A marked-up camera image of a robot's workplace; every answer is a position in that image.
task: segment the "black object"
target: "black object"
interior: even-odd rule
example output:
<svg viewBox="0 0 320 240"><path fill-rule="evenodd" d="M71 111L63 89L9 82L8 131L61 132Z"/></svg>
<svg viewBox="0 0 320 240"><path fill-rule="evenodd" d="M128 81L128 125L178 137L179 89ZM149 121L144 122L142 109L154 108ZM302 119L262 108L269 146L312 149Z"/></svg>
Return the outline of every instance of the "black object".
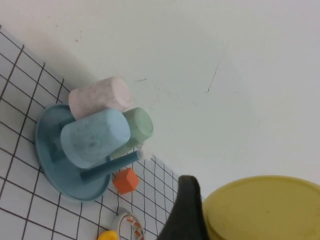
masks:
<svg viewBox="0 0 320 240"><path fill-rule="evenodd" d="M176 201L157 240L210 240L202 212L200 186L194 176L179 177Z"/></svg>

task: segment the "light blue cup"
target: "light blue cup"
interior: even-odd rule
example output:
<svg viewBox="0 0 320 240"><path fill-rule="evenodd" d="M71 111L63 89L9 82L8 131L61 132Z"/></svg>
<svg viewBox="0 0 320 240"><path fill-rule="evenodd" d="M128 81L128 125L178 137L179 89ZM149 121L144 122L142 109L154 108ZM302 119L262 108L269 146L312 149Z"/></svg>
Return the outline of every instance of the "light blue cup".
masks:
<svg viewBox="0 0 320 240"><path fill-rule="evenodd" d="M60 141L67 158L88 169L101 162L130 139L130 127L123 114L106 109L65 125Z"/></svg>

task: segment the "green cup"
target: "green cup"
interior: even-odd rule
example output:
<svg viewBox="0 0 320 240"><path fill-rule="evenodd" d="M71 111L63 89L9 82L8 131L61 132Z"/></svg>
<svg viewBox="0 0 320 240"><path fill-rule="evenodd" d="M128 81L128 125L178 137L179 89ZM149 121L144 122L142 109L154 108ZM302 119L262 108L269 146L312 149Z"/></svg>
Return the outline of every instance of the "green cup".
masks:
<svg viewBox="0 0 320 240"><path fill-rule="evenodd" d="M150 138L154 132L154 125L149 114L141 107L136 107L122 113L130 127L129 141L114 151L110 156L119 158L133 148Z"/></svg>

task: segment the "blue plate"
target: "blue plate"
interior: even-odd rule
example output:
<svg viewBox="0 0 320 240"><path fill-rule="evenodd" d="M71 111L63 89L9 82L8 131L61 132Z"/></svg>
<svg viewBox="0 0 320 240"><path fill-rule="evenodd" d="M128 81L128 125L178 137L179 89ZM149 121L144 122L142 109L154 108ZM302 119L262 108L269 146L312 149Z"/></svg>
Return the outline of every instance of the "blue plate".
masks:
<svg viewBox="0 0 320 240"><path fill-rule="evenodd" d="M35 153L49 182L63 195L77 201L93 201L107 189L111 174L84 182L84 169L68 160L60 144L62 128L75 121L67 104L55 104L40 115L35 129Z"/></svg>

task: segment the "black grid line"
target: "black grid line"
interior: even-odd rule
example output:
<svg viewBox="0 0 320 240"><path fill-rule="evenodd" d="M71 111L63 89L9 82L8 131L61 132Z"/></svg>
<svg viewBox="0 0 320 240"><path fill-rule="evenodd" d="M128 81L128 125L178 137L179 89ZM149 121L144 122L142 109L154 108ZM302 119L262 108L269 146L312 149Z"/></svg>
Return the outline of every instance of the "black grid line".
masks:
<svg viewBox="0 0 320 240"><path fill-rule="evenodd" d="M6 60L8 60L10 63L15 64L14 62L10 61L7 57L5 57L2 53L0 53L0 55L2 57L4 57ZM33 77L31 77L28 73L26 73L22 68L20 68L18 65L15 65L15 67L17 69L19 69L21 72L23 72L25 75L27 75L31 80L33 80L34 82L38 82L37 80L35 80ZM49 74L51 77L53 77L60 85L63 84L61 82L59 82L54 76L52 76L51 74ZM53 95L49 90L47 90L41 83L38 83L38 85L40 85L41 87L43 87L51 96L53 96L55 99L58 99L58 97L56 97L55 95Z"/></svg>
<svg viewBox="0 0 320 240"><path fill-rule="evenodd" d="M156 186L156 162L154 162L154 186ZM155 229L156 229L156 235L159 235L158 232L158 226L157 226L157 204L156 204L156 188L154 188L154 208L155 208Z"/></svg>
<svg viewBox="0 0 320 240"><path fill-rule="evenodd" d="M60 234L60 235L66 237L66 238L68 238L68 239L76 240L76 239L73 238L73 237L70 237L70 236L68 236L68 235L65 235L65 234L63 234L63 233L61 233L61 232L59 232L59 231L53 230L53 229L51 229L51 228L49 228L49 227L47 227L47 226L44 226L44 225L42 225L42 224L40 224L40 223L38 223L38 222L36 222L36 221L29 220L29 219L27 219L27 218L25 218L25 217L23 217L23 216L20 216L20 215L14 213L14 212L12 212L12 211L9 211L9 210L7 210L7 209L5 209L5 208L3 208L3 207L0 207L0 210L6 212L6 213L8 213L8 214L14 215L15 217L18 217L18 218L20 218L20 219L23 219L23 220L25 220L26 223L35 224L35 225L37 225L37 226L39 226L39 227L42 227L42 228L44 228L44 229L47 229L47 230L53 232L53 233Z"/></svg>
<svg viewBox="0 0 320 240"><path fill-rule="evenodd" d="M81 218L81 214L82 214L82 207L83 207L83 203L81 202L80 215L79 215L79 219L78 219L78 226L76 227L76 237L75 237L75 239L78 239L80 218Z"/></svg>
<svg viewBox="0 0 320 240"><path fill-rule="evenodd" d="M94 221L92 221L92 220L90 220L90 219L88 219L88 218L86 218L86 217L84 217L84 216L82 216L82 215L80 215L80 214L77 214L77 213L71 211L71 210L68 209L68 208L65 208L65 207L63 207L63 206L60 206L60 205L58 205L58 203L55 203L55 202L53 202L53 201L50 201L49 199L44 198L43 196L41 196L41 195L39 195L39 194L33 193L33 191L30 191L30 190L24 188L23 186L20 186L19 184L16 184L16 183L13 182L13 181L7 180L6 182L7 182L7 183L10 183L10 184L12 184L12 185L14 185L14 186L22 189L22 190L24 190L24 191L26 191L26 192L28 192L28 193L30 193L30 194L33 194L35 197L38 197L38 198L40 198L40 199L42 199L42 200L44 200L44 201L46 201L46 202L48 202L48 203L56 206L56 207L59 207L59 208L65 210L65 211L67 211L67 212L69 212L69 213L71 213L71 214L74 214L74 215L76 215L77 217L79 217L79 218L81 218L81 219L87 220L88 222L90 222L90 223L98 226L98 224L97 224L96 222L94 222Z"/></svg>
<svg viewBox="0 0 320 240"><path fill-rule="evenodd" d="M0 34L2 34L6 39L8 39L11 43L13 43L18 49L23 49L24 46L22 46L22 48L20 48L17 44L15 44L9 37L7 37L2 31L0 31Z"/></svg>
<svg viewBox="0 0 320 240"><path fill-rule="evenodd" d="M13 67L12 67L12 70L11 70L11 72L10 72L10 74L9 74L8 79L6 79L5 77L2 76L4 79L6 79L6 83L5 83L4 87L3 87L2 93L1 93L1 95L0 95L0 100L2 99L2 97L3 97L4 93L5 93L5 90L6 90L6 88L7 88L8 82L9 82L11 76L12 76L12 73L13 73L14 70L15 70L15 67L17 66L17 62L18 62L18 60L19 60L19 58L20 58L20 56L21 56L21 53L22 53L24 47L25 47L25 45L22 46L22 49L21 49L21 51L19 52L19 55L18 55L18 57L16 58L15 62L14 62L14 63L12 62Z"/></svg>
<svg viewBox="0 0 320 240"><path fill-rule="evenodd" d="M55 211L55 217L54 217L54 223L53 223L53 231L56 228L56 222L57 222L57 216L58 216L58 210L59 210L59 204L60 204L60 199L61 199L61 193L59 194L59 199L58 199L58 205L56 206L56 211ZM51 235L51 240L53 240L54 238L54 232L52 231L52 235Z"/></svg>
<svg viewBox="0 0 320 240"><path fill-rule="evenodd" d="M30 102L29 102L29 106L28 106L28 109L27 109L26 113L24 113L24 109L21 108L19 105L15 106L15 103L14 103L14 102L12 102L12 104L11 104L11 103L9 102L9 101L11 101L10 99L8 99L8 101L7 101L6 99L3 99L3 94L4 94L5 90L6 90L5 88L3 88L3 91L1 92L0 101L4 101L4 102L5 102L6 104L8 104L11 108L13 108L13 109L17 110L19 113L23 114L24 120L23 120L21 129L20 129L21 131L14 130L12 127L9 127L9 126L6 125L4 122L1 122L1 121L0 121L0 124L4 125L5 127L7 127L8 129L10 129L11 131L13 131L14 133L16 133L16 134L18 135L18 140L17 140L17 142L16 142L16 145L15 145L14 150L13 150L13 148L12 148L12 150L10 150L10 152L9 152L8 150L3 149L3 147L0 146L0 150L2 150L2 151L4 151L5 153L7 153L8 156L9 156L9 157L8 157L9 159L11 158L10 164L9 164L9 160L8 160L8 165L9 165L9 167L8 167L8 169L7 169L6 175L5 175L5 176L0 176L0 179L3 180L3 184L2 184L2 187L1 187L1 191L0 191L0 198L1 198L2 192L3 192L3 190L4 190L5 184L6 184L6 182L8 182L8 183L10 183L10 184L12 184L12 185L14 185L14 186L16 186L16 187L18 187L18 188L26 191L27 193L31 194L31 202L30 202L30 204L29 204L29 206L28 206L29 208L28 208L28 213L27 213L27 216L26 216L26 217L20 216L20 215L14 213L14 212L11 212L10 210L4 209L4 208L2 209L1 207L0 207L0 210L5 211L5 212L7 212L7 213L9 213L9 214L12 214L12 215L14 215L14 216L16 216L16 217L18 217L18 218L20 218L20 219L25 220L25 225L24 225L24 229L23 229L23 236L24 236L24 234L25 234L25 232L26 232L27 223L30 222L30 223L33 223L33 224L35 224L35 225L38 225L38 226L40 226L40 227L43 227L43 228L45 228L45 229L50 230L50 231L52 232L52 234L51 234L51 240L53 239L54 234L60 234L61 236L64 236L64 237L66 237L66 238L68 238L68 239L77 240L77 239L78 239L78 234L79 234L79 226L80 226L80 220L81 220L81 219L84 219L84 220L86 220L86 221L94 224L95 226L97 226L97 236L98 236L98 234L99 234L99 229L108 230L108 229L106 229L105 226L101 226L101 225L100 225L100 224L101 224L101 219L102 219L102 217L103 217L103 216L102 216L102 207L104 207L104 208L108 209L109 211L111 211L112 213L118 215L118 214L119 214L119 207L120 207L120 200L121 200L121 201L123 200L123 201L125 201L126 203L129 203L129 204L131 205L131 209L130 209L131 212L133 212L133 207L135 207L135 208L138 209L139 211L143 212L145 224L147 224L147 223L146 223L146 217L150 217L150 218L154 219L154 221L155 221L155 229L151 231L150 226L149 226L149 227L148 227L148 226L144 226L144 230L145 230L147 233L152 234L153 236L157 236L157 235L159 234L157 222L159 222L159 223L161 223L161 224L163 224L163 225L165 224L165 222L163 222L163 220L158 220L158 219L157 219L157 216L158 216L158 214L157 214L157 209L158 209L158 210L159 210L159 209L164 210L164 213L166 214L166 217L167 217L167 216L169 216L169 212L166 210L166 201L170 201L170 202L172 202L172 203L174 203L174 201L171 200L171 197L170 197L170 196L166 195L165 189L164 189L164 193L162 193L162 192L160 192L158 189L156 189L156 180L160 180L160 182L163 183L163 187L166 187L167 190L168 190L168 188L172 190L173 199L174 199L174 194L177 193L177 192L174 190L174 181L177 181L177 180L174 178L173 173L169 173L170 170L167 168L167 166L162 165L161 161L157 162L156 158L154 158L154 159L152 158L152 159L151 159L151 161L154 162L154 170L153 170L153 169L150 170L150 169L146 168L146 161L143 161L143 162L142 162L142 161L138 161L138 164L139 164L139 165L138 165L138 168L141 167L141 171L142 171L142 169L143 169L143 178L140 177L140 176L138 176L139 179L140 179L141 181L143 181L143 192L140 192L140 191L138 191L138 190L136 190L136 191L137 191L139 194L141 194L141 196L143 197L143 209L141 209L140 207L136 206L136 204L134 203L134 201L133 201L133 192L131 192L131 200L129 200L129 199L127 200L127 199L125 199L124 197L122 197L122 196L119 194L118 191L115 192L115 190L111 190L110 188L108 188L108 190L110 191L110 194L115 194L115 195L117 196L117 210L115 211L115 210L111 209L111 206L109 206L108 202L105 202L104 197L102 196L102 197L101 197L101 202L95 201L96 203L99 203L99 204L100 204L99 219L98 219L98 222L97 222L97 223L96 223L96 222L93 222L92 220L89 220L89 219L87 219L86 217L83 217L83 216L82 216L82 214L83 214L83 204L82 204L82 203L81 203L81 205L80 205L80 213L79 213L79 209L78 209L78 210L76 211L76 213L75 213L73 209L71 209L71 208L68 209L67 206L62 207L62 206L60 205L60 204L61 204L61 193L59 194L59 197L58 197L58 201L57 201L57 202L56 202L55 200L51 199L51 198L48 197L48 196L43 195L43 196L45 196L45 197L43 197L43 196L39 195L39 194L41 194L40 192L39 192L39 194L36 193L37 185L39 185L39 182L40 182L40 180L41 180L41 178L39 178L39 176L40 176L40 173L43 173L43 171L41 170L40 167L33 166L33 165L30 164L30 162L27 162L26 160L24 160L24 157L23 157L23 156L20 156L20 157L17 157L17 156L16 156L17 148L18 148L19 141L20 141L21 137L22 137L23 139L26 139L28 142L34 144L34 142L33 142L32 140L30 140L30 139L28 139L27 137L25 137L25 136L22 135L22 131L24 130L24 127L25 127L25 125L26 125L26 120L28 120L28 121L31 120L32 123L37 123L37 120L36 120L36 119L32 119L32 118L29 116L30 107L31 107L31 104L32 104L33 101L34 101L35 103L37 103L39 106L41 106L43 109L46 108L46 106L44 106L43 104L41 104L40 102L38 102L38 100L35 100L35 99L34 99L36 90L37 90L37 88L39 88L38 86L44 88L44 90L45 90L46 92L48 92L49 95L53 96L56 103L61 103L61 101L59 100L59 97L60 97L60 94L61 94L61 91L62 91L63 88L64 88L65 90L67 90L68 92L70 92L70 90L65 86L65 79L64 79L64 78L58 78L58 79L59 79L59 80L58 80L58 79L56 78L56 77L58 77L58 75L56 75L56 77L55 77L55 76L49 71L50 69L48 69L48 70L45 69L45 64L44 64L43 62L41 62L41 64L43 63L43 66L41 66L37 60L33 59L32 56L30 56L31 52L28 54L28 53L25 51L25 46L24 46L24 45L21 45L21 47L19 47L19 46L17 45L17 44L18 44L17 42L16 42L16 43L17 43L17 44L16 44L16 43L14 43L9 37L7 37L7 36L5 36L5 37L6 37L11 43L13 43L17 48L19 48L20 51L19 51L19 55L18 55L15 63L13 63L12 61L10 61L7 57L5 57L5 56L0 52L0 56L4 57L7 61L9 61L11 64L13 64L13 67L12 67L12 69L11 69L10 75L9 75L8 77L4 77L4 76L2 76L2 75L0 74L0 77L2 77L2 78L4 79L5 88L7 88L8 84L11 84L12 86L14 86L14 87L17 88L18 90L20 90L20 91L22 92L22 94L25 94L26 96L28 96L28 97L30 98ZM24 54L25 54L26 56L28 56L33 62L35 62L38 66L41 67L41 71L40 71L40 74L39 74L39 78L38 78L37 80L35 80L35 79L32 78L28 73L26 73L24 70L22 70L22 68L24 68L24 67L23 67L22 65L19 65L19 61L18 61L18 60L19 60L19 57L20 57L20 55L21 55L22 53L24 53ZM15 68L19 69L19 71L21 71L23 74L25 74L25 75L26 75L26 78L30 78L31 80L33 80L33 81L35 82L35 87L34 87L34 90L33 90L33 94L30 94L30 93L27 94L24 90L22 90L20 87L18 87L18 86L16 85L17 83L14 84L14 83L12 83L12 82L10 81L11 75L13 74ZM54 79L54 80L52 79L52 81L56 81L56 82L58 82L58 83L60 84L60 85L59 85L59 91L58 91L57 96L55 96L52 92L50 92L50 90L48 90L48 89L50 89L50 88L47 89L46 87L44 87L44 86L41 84L40 77L41 77L41 75L43 75L44 72L45 72L45 73L48 73L48 74ZM35 185L34 185L33 191L32 191L32 190L29 190L29 189L26 189L26 188L20 186L19 184L14 183L14 182L8 180L8 174L9 174L9 172L10 172L13 159L17 159L17 160L23 162L24 164L26 164L27 166L31 167L32 169L37 170L37 176L36 176L36 181L35 181ZM171 186L171 183L170 183L169 185L167 184L168 181L167 181L167 179L165 179L165 176L163 176L163 180L161 180L161 179L155 174L155 173L156 173L156 165L158 165L161 169L163 169L163 171L164 171L163 174L167 173L167 174L169 174L170 176L172 176L172 186ZM148 179L146 180L146 176L149 177L149 175L150 175L149 173L152 174L153 176L151 175L150 179L148 178ZM152 200L152 199L150 199L149 197L146 196L146 187L151 187L151 188L153 188L154 200ZM156 193L159 193L160 195L162 195L162 196L164 197L164 208L156 203ZM40 198L40 199L42 199L42 200L44 200L44 201L46 201L46 202L48 202L48 203L50 203L50 204L52 204L53 206L56 206L54 224L53 224L53 228L52 228L52 229L49 228L49 227L43 226L42 223L37 223L37 222L34 222L34 221L32 221L32 220L29 219L29 215L30 215L30 211L31 211L33 199L34 199L35 196L38 197L38 198ZM148 212L146 212L146 199L148 199L149 201L151 201L151 202L154 204L154 206L155 206L155 216L152 216L152 215L150 215ZM67 211L67 212L69 212L69 213L71 213L71 214L73 214L73 215L75 215L75 216L78 217L76 238L67 236L67 235L65 235L65 234L63 234L63 233L61 233L61 232L59 232L59 231L56 231L55 228L56 228L57 216L58 216L58 211L59 211L59 209L63 209L63 210L65 210L65 211ZM132 230L131 230L130 239L127 239L126 237L123 237L123 236L121 236L121 238L126 239L126 240L132 240L132 238L133 238L133 237L132 237Z"/></svg>
<svg viewBox="0 0 320 240"><path fill-rule="evenodd" d="M99 237L99 226L100 226L100 219L101 219L101 210L102 210L102 202L104 201L104 196L101 196L101 206L100 206L100 211L99 211L99 221L98 221L98 230L96 233L96 238Z"/></svg>
<svg viewBox="0 0 320 240"><path fill-rule="evenodd" d="M163 166L163 180L165 179L166 171L165 171L165 166ZM163 192L164 196L166 196L166 187L165 187L165 182L163 181ZM164 210L165 210L165 220L167 221L167 207L166 207L166 199L164 199Z"/></svg>
<svg viewBox="0 0 320 240"><path fill-rule="evenodd" d="M147 230L147 221L146 221L146 177L145 177L145 165L146 165L146 160L143 161L143 216L144 216L144 229Z"/></svg>
<svg viewBox="0 0 320 240"><path fill-rule="evenodd" d="M41 76L42 70L44 69L44 66L45 66L45 64L43 64L43 67L42 67L41 72L40 72L40 74L39 74L38 80L40 79L40 76ZM37 89L37 85L36 85L35 88L34 88L32 98L33 98L33 96L35 95L36 89ZM28 115L28 112L29 112L31 103L32 103L32 99L30 100L28 109L27 109L27 111L26 111L26 115ZM9 172L10 172L10 169L11 169L11 166L12 166L12 162L13 162L13 160L14 160L14 156L16 155L16 152L17 152L17 149L18 149L19 140L20 140L20 137L22 136L22 131L23 131L23 129L24 129L26 120L27 120L27 117L25 116L25 117L24 117L24 120L23 120L23 123L22 123L22 126L21 126L21 130L20 130L20 132L19 132L19 134L18 134L18 139L17 139L17 141L16 141L16 145L15 145L15 148L14 148L14 152L13 152L13 155L12 155L12 158L11 158L10 165L9 165L8 170L7 170L7 173L6 173L6 176L5 176L5 180L4 180L3 185L2 185L2 188L1 188L0 199L1 199L1 197L2 197L2 193L3 193L4 188L5 188L5 183L6 183L7 179L8 179L8 175L9 175Z"/></svg>
<svg viewBox="0 0 320 240"><path fill-rule="evenodd" d="M108 190L110 191L110 192L112 192L113 194L115 194L115 195L117 195L117 193L115 193L113 190L111 190L111 189L109 189L108 188ZM160 205L158 205L157 203L155 203L154 201L152 201L150 198L148 198L147 196L145 196L143 193L141 193L140 191L138 191L138 190L135 190L136 192L138 192L138 193L140 193L142 196L144 196L146 199L148 199L148 200L150 200L152 203L154 203L154 204L156 204L159 208L161 208L162 210L164 210L164 211L166 211L162 206L160 206ZM122 196L120 196L119 195L119 198L121 198L122 200L124 200L124 201L126 201L127 203L130 203L127 199L125 199L125 198L123 198ZM134 206L134 207L136 207L137 209L139 209L139 210L141 210L142 212L144 211L143 209L141 209L140 207L138 207L137 205L135 205L134 203L132 203L132 205ZM153 218L153 219L155 219L155 217L154 216L152 216L152 215L150 215L149 213L145 213L145 214L147 214L148 216L150 216L151 218Z"/></svg>
<svg viewBox="0 0 320 240"><path fill-rule="evenodd" d="M42 71L43 71L44 67L45 67L45 64L43 64L43 66L42 66L42 68L41 68L41 72L40 72L40 74L39 74L38 81L40 80L40 77L41 77L41 74L42 74ZM37 84L36 84L35 87L34 87L34 91L33 91L33 94L32 94L32 98L34 97L34 95L35 95L35 93L36 93L36 89L37 89ZM30 107L31 107L31 103L32 103L32 99L30 100L28 109L27 109L27 111L26 111L26 115L28 115L28 112L29 112ZM22 124L22 127L21 127L21 133L22 133L22 130L24 129L26 120L27 120L27 116L24 117L24 121L23 121L23 124ZM19 145L19 140L20 140L20 137L18 137L17 144L16 144L16 149L15 149L15 151L14 151L14 153L13 153L13 156L16 155L16 151L17 151L17 148L18 148L18 145ZM40 166L39 166L38 173L37 173L37 176L36 176L36 181L35 181L33 193L32 193L32 196L31 196L31 202L30 202L30 206L29 206L28 213L27 213L27 216L26 216L26 221L25 221L25 225L24 225L24 229L23 229L22 239L24 239L24 236L25 236L25 233L26 233L27 223L28 223L28 219L29 219L29 215L30 215L30 211L31 211L32 202L33 202L33 199L34 199L34 196L35 196L35 192L36 192L36 188L37 188L37 183L38 183L38 180L39 180L39 175L40 175Z"/></svg>
<svg viewBox="0 0 320 240"><path fill-rule="evenodd" d="M5 77L3 77L1 74L0 74L0 76L3 78L3 79L5 79L6 81L8 81L8 79L7 78L5 78ZM17 89L19 89L21 92L23 92L25 95L27 95L28 97L30 97L31 98L31 96L28 94L28 93L26 93L25 91L23 91L20 87L18 87L17 85L15 85L13 82L10 82L10 84L11 85L13 85L14 87L16 87ZM35 101L37 104L39 104L41 107L43 107L44 109L46 108L45 106L43 106L40 102L38 102L37 100L35 100L34 98L32 99L33 101Z"/></svg>
<svg viewBox="0 0 320 240"><path fill-rule="evenodd" d="M150 171L148 168L146 168L146 170L147 171L149 171L152 175L154 174L152 171ZM164 182L164 180L161 180L157 175L155 175L155 177L157 178L157 179L159 179L161 182L163 182L168 188L170 188L172 191L174 191L175 193L177 193L171 186L169 186L168 184L166 184L165 182Z"/></svg>

